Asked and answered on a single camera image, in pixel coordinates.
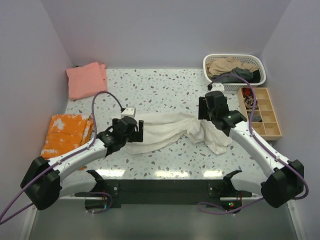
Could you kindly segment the white floral print t-shirt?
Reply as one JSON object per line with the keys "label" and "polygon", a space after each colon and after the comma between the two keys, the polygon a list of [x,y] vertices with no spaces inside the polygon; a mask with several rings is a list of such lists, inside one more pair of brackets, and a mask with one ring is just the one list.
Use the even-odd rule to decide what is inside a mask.
{"label": "white floral print t-shirt", "polygon": [[184,112],[143,113],[135,117],[143,120],[143,141],[125,145],[131,155],[149,153],[167,147],[183,136],[193,144],[204,142],[216,155],[224,154],[232,139],[207,120]]}

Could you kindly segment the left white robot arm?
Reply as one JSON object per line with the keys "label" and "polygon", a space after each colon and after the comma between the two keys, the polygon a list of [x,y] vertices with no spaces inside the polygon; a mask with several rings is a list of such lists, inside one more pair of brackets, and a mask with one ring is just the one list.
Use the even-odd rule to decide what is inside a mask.
{"label": "left white robot arm", "polygon": [[143,140],[143,120],[135,120],[129,116],[114,118],[112,126],[98,133],[88,143],[49,160],[42,156],[35,158],[20,187],[38,210],[45,210],[60,197],[80,192],[74,186],[71,186],[69,191],[63,183],[73,172],[119,151],[127,143],[141,143]]}

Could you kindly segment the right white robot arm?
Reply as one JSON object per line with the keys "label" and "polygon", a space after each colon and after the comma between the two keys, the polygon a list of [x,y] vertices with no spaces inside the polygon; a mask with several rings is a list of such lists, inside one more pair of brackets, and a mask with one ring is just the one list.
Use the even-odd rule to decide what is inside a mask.
{"label": "right white robot arm", "polygon": [[198,119],[211,122],[218,130],[237,142],[259,165],[265,178],[245,176],[241,170],[223,179],[236,191],[258,194],[272,207],[278,208],[289,200],[304,199],[309,187],[304,179],[304,165],[291,161],[276,151],[238,110],[230,110],[221,91],[211,91],[198,99]]}

